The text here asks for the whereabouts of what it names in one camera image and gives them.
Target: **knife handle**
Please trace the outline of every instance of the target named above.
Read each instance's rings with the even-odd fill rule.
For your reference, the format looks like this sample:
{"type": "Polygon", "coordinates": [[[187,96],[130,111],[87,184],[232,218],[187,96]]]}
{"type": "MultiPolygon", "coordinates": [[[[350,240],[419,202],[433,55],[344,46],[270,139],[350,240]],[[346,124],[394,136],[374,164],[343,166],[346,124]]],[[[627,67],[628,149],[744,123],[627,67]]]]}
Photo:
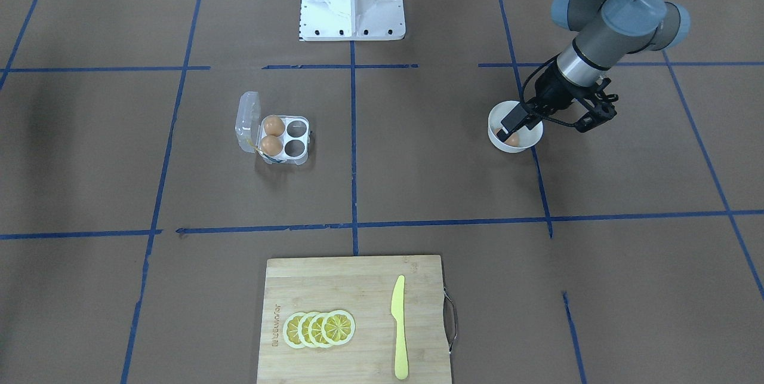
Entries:
{"type": "Polygon", "coordinates": [[[403,321],[398,321],[395,337],[395,377],[406,379],[409,376],[409,356],[406,352],[406,330],[403,321]]]}

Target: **cutting board handle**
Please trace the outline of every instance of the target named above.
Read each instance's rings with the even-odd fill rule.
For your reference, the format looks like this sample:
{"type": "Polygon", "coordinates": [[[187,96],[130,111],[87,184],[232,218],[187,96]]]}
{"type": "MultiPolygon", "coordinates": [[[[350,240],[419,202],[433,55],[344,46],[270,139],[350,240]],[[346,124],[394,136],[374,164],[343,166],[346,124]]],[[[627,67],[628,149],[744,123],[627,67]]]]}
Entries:
{"type": "Polygon", "coordinates": [[[456,338],[459,336],[459,319],[458,316],[456,316],[456,304],[451,299],[451,296],[448,295],[448,289],[446,286],[443,286],[443,297],[445,298],[443,300],[443,325],[445,327],[446,333],[445,333],[445,340],[448,341],[448,354],[451,354],[454,350],[454,343],[456,342],[456,338]],[[446,314],[446,307],[449,307],[451,310],[451,330],[453,330],[454,335],[452,337],[448,337],[448,324],[447,324],[447,314],[446,314]]]}

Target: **blue joint cap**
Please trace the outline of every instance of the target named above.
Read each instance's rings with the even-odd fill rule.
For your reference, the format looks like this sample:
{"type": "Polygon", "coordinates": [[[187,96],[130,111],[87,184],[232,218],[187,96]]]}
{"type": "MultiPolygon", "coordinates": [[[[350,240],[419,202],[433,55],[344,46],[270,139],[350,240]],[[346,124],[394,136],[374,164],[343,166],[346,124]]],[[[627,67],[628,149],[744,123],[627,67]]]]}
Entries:
{"type": "Polygon", "coordinates": [[[568,26],[568,5],[571,0],[553,0],[552,1],[552,21],[564,28],[570,30],[568,26]]]}
{"type": "Polygon", "coordinates": [[[687,11],[684,6],[679,5],[678,3],[671,4],[676,6],[677,10],[679,10],[679,31],[676,32],[674,41],[671,41],[671,44],[666,45],[666,48],[671,48],[674,45],[679,44],[680,42],[684,41],[685,38],[687,38],[687,35],[690,35],[690,12],[687,11]]]}
{"type": "Polygon", "coordinates": [[[655,31],[666,17],[663,0],[608,0],[601,9],[602,19],[624,36],[644,36],[655,31]]]}

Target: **metal handle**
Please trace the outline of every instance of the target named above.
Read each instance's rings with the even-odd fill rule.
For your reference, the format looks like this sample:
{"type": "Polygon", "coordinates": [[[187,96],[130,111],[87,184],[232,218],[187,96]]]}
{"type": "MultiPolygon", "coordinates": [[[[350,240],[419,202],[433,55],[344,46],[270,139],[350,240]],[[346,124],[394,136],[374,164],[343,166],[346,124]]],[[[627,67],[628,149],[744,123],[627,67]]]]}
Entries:
{"type": "Polygon", "coordinates": [[[454,301],[451,300],[451,296],[448,296],[448,290],[445,288],[445,286],[443,286],[443,296],[445,296],[445,300],[448,300],[448,303],[451,304],[451,315],[454,318],[454,335],[451,340],[448,340],[448,335],[445,336],[445,340],[448,341],[448,354],[451,354],[454,349],[456,338],[459,336],[459,319],[456,316],[456,305],[454,301]]]}

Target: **robotic arm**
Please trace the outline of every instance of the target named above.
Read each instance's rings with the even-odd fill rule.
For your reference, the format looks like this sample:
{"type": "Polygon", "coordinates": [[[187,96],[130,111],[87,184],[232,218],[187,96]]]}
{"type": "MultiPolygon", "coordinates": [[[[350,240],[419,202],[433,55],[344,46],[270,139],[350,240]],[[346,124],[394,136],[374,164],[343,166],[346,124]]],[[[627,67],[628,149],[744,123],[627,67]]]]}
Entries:
{"type": "Polygon", "coordinates": [[[615,115],[617,95],[606,95],[611,83],[606,72],[626,54],[672,47],[687,36],[690,15],[680,5],[663,0],[554,0],[552,20],[578,35],[556,57],[548,60],[526,80],[546,67],[535,82],[535,96],[524,101],[501,121],[497,133],[505,142],[523,126],[541,120],[556,122],[584,133],[615,115]],[[587,109],[576,123],[551,118],[578,101],[587,109]]]}

